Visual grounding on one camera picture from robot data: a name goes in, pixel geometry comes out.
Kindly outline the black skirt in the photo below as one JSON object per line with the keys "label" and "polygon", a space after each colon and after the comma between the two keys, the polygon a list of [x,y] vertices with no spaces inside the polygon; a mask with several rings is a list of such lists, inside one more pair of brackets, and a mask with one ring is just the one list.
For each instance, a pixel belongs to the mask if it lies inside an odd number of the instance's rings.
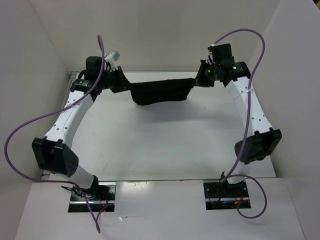
{"label": "black skirt", "polygon": [[195,84],[194,78],[139,82],[130,85],[130,93],[132,100],[140,106],[180,102],[187,99]]}

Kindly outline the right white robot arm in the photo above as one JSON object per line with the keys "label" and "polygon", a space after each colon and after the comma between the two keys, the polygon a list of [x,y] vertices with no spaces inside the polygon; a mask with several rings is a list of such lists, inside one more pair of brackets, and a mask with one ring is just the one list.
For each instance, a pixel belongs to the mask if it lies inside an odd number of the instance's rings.
{"label": "right white robot arm", "polygon": [[243,139],[234,145],[236,161],[227,173],[221,175],[219,191],[225,197],[236,192],[236,184],[250,173],[252,164],[268,157],[282,138],[281,130],[275,129],[268,121],[252,78],[245,62],[232,61],[214,64],[201,60],[196,75],[199,87],[212,87],[215,82],[223,84],[238,109],[244,127]]}

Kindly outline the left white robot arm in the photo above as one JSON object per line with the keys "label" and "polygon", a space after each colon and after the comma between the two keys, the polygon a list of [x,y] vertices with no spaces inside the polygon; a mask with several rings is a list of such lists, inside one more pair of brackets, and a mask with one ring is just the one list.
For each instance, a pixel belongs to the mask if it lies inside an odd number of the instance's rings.
{"label": "left white robot arm", "polygon": [[82,70],[70,87],[65,110],[57,117],[51,129],[42,138],[32,141],[32,150],[41,170],[60,175],[73,184],[72,190],[88,200],[102,192],[98,177],[87,172],[72,150],[75,134],[87,111],[102,91],[127,91],[130,82],[120,66],[100,71],[93,67]]}

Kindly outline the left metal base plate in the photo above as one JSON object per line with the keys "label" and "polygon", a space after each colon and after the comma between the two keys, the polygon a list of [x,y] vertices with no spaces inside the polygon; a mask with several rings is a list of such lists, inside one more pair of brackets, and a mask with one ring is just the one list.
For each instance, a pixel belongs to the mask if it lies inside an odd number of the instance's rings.
{"label": "left metal base plate", "polygon": [[[100,192],[95,196],[86,195],[88,203],[94,213],[114,212],[116,198],[116,182],[100,181]],[[62,186],[65,190],[70,191],[69,213],[86,213],[89,212],[86,201],[82,193],[75,187],[70,188]]]}

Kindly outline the metal base plate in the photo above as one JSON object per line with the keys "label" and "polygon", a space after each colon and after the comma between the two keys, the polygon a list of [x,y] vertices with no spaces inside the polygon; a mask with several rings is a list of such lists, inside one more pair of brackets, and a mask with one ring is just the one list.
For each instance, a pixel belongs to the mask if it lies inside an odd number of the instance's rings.
{"label": "metal base plate", "polygon": [[[114,212],[116,198],[116,182],[100,181],[100,192],[95,196],[86,195],[88,203],[94,213]],[[70,191],[69,213],[86,213],[89,212],[86,201],[82,193],[75,187],[70,188],[62,186],[65,190]]]}
{"label": "metal base plate", "polygon": [[228,181],[221,183],[218,179],[203,181],[205,207],[207,211],[250,209],[251,203],[245,181],[231,184]]}

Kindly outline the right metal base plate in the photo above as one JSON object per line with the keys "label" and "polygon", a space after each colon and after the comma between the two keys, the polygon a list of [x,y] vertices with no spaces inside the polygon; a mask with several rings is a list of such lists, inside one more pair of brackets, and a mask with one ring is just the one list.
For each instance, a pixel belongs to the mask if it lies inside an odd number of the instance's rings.
{"label": "right metal base plate", "polygon": [[205,207],[207,211],[250,209],[251,203],[245,181],[231,184],[228,181],[221,183],[218,179],[203,181]]}

